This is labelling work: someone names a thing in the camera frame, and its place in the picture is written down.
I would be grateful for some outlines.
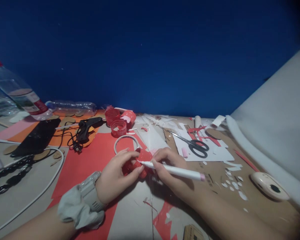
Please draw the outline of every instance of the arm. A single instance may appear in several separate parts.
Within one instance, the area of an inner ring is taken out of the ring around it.
[[[186,161],[170,148],[160,149],[153,156],[153,165],[160,179],[185,203],[192,207],[222,239],[284,239],[261,220],[239,211],[208,189],[196,189],[193,181],[174,177],[159,161],[187,169]]]
[[[57,214],[58,204],[31,219],[21,227],[5,236],[4,240],[13,239],[58,239],[68,240],[75,233],[73,222],[63,223]]]
[[[96,181],[98,198],[103,204],[108,204],[133,184],[144,167],[133,170],[129,175],[123,176],[122,166],[133,157],[138,157],[138,152],[128,152],[127,149],[118,152],[102,171]],[[18,229],[14,230],[3,240],[68,240],[75,233],[73,222],[63,223],[57,214],[58,204],[31,219]]]

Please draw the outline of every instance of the plastic bottle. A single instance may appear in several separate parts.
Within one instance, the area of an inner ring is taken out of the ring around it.
[[[97,106],[91,102],[73,102],[73,101],[48,101],[48,108],[60,116],[94,116],[97,112]]]
[[[31,87],[19,76],[3,67],[1,62],[0,88],[34,119],[42,121],[52,116],[52,112]]]
[[[16,104],[0,91],[0,115],[10,116],[19,112]]]

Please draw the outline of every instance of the black phone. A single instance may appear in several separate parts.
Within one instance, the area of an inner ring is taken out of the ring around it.
[[[11,153],[10,157],[23,157],[42,153],[51,141],[60,122],[59,118],[40,121],[17,149]]]

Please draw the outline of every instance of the left hand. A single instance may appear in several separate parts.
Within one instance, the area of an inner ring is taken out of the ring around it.
[[[101,203],[108,204],[138,179],[144,166],[134,169],[127,176],[122,173],[123,165],[138,156],[138,152],[128,152],[128,149],[124,149],[110,160],[96,181],[97,194]]]

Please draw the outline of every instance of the scissors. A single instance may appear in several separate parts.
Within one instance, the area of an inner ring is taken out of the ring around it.
[[[181,136],[179,136],[179,135],[177,135],[177,134],[175,134],[175,133],[173,133],[169,130],[167,130],[167,131],[169,133],[172,133],[176,137],[180,138],[182,141],[186,142],[189,145],[189,148],[190,148],[191,152],[193,152],[196,156],[198,156],[200,158],[206,158],[208,156],[207,151],[209,150],[209,147],[204,142],[201,142],[199,140],[188,140],[188,139],[185,139],[185,138],[183,138],[183,137],[181,137]],[[203,153],[203,156],[199,155],[197,152],[195,152],[194,149],[201,152],[201,153]]]

